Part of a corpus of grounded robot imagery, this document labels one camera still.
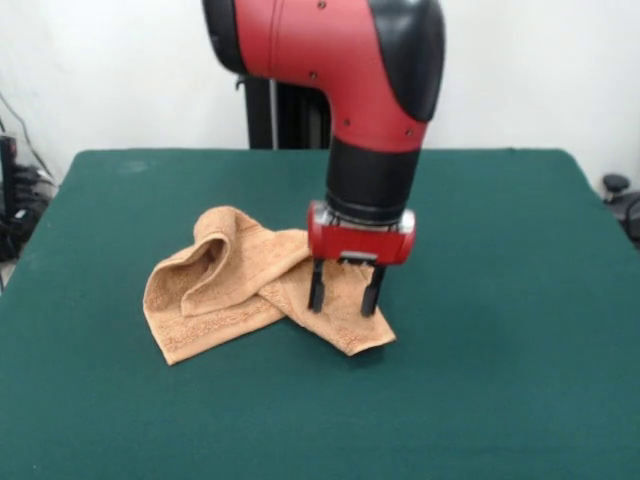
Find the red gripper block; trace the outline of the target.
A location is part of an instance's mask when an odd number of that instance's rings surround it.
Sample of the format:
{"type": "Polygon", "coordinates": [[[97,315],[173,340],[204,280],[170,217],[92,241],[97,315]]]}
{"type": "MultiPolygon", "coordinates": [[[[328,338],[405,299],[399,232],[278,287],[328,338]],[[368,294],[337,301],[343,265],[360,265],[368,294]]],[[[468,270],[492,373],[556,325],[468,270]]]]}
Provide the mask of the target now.
{"type": "Polygon", "coordinates": [[[377,308],[385,266],[404,264],[410,256],[416,237],[416,217],[412,210],[406,209],[394,224],[357,224],[338,216],[326,202],[312,201],[307,214],[307,232],[314,257],[308,309],[314,313],[322,311],[324,260],[355,261],[383,265],[373,269],[363,294],[361,315],[370,317],[377,308]]]}

